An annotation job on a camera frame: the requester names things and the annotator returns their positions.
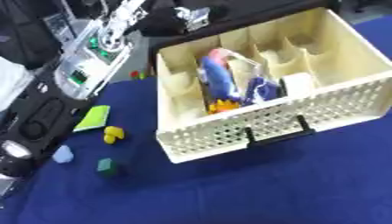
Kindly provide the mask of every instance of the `perforated basket wall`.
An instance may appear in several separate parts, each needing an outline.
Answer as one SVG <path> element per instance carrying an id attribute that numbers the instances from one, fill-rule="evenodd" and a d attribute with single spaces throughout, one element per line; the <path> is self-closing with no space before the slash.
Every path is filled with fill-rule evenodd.
<path id="1" fill-rule="evenodd" d="M 157 139 L 173 163 L 204 158 L 245 148 L 249 142 L 245 127 L 250 127 L 259 141 L 300 131 L 298 115 L 303 115 L 317 131 L 375 119 L 390 105 L 391 89 L 390 76 L 351 86 L 340 85 L 308 98 L 286 98 L 274 106 L 158 132 Z"/>

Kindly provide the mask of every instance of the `light blue toy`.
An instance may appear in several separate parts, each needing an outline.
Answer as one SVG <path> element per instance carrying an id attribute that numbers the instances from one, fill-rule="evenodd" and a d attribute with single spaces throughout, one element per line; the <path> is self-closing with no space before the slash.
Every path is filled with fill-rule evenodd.
<path id="1" fill-rule="evenodd" d="M 58 164 L 66 164 L 74 160 L 74 154 L 67 145 L 61 145 L 52 156 Z"/>

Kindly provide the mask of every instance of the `basket handle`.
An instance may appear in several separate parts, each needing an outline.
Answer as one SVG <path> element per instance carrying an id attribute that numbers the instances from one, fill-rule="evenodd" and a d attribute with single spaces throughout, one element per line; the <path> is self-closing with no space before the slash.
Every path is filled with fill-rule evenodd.
<path id="1" fill-rule="evenodd" d="M 266 144 L 272 144 L 280 141 L 285 141 L 292 139 L 294 137 L 303 137 L 303 136 L 308 136 L 316 133 L 315 129 L 311 129 L 309 127 L 309 123 L 305 120 L 303 115 L 297 115 L 296 116 L 297 121 L 299 125 L 301 125 L 302 130 L 293 132 L 287 135 L 282 135 L 282 136 L 275 136 L 272 138 L 267 138 L 263 139 L 261 141 L 256 141 L 255 136 L 253 135 L 253 130 L 250 127 L 245 128 L 245 133 L 247 135 L 247 138 L 249 140 L 248 143 L 248 148 L 249 147 L 257 147 L 257 146 L 264 146 Z"/>

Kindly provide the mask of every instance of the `yellow object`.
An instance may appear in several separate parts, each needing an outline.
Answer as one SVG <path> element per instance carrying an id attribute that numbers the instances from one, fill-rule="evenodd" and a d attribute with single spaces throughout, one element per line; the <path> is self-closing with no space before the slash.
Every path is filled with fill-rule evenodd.
<path id="1" fill-rule="evenodd" d="M 116 141 L 116 137 L 111 135 L 105 135 L 103 141 L 105 141 L 106 144 L 113 144 Z"/>
<path id="2" fill-rule="evenodd" d="M 124 130 L 115 126 L 108 126 L 105 128 L 105 135 L 111 135 L 120 139 L 125 138 Z"/>
<path id="3" fill-rule="evenodd" d="M 240 103 L 238 101 L 218 100 L 216 103 L 208 105 L 208 114 L 216 114 L 223 111 L 238 109 L 239 107 Z"/>

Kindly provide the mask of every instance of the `green cube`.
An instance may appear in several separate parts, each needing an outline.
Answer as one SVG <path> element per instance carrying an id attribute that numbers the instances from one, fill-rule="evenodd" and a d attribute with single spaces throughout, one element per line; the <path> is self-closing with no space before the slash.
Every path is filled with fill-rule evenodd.
<path id="1" fill-rule="evenodd" d="M 96 170 L 105 177 L 113 177 L 118 173 L 116 163 L 109 157 L 98 161 Z"/>

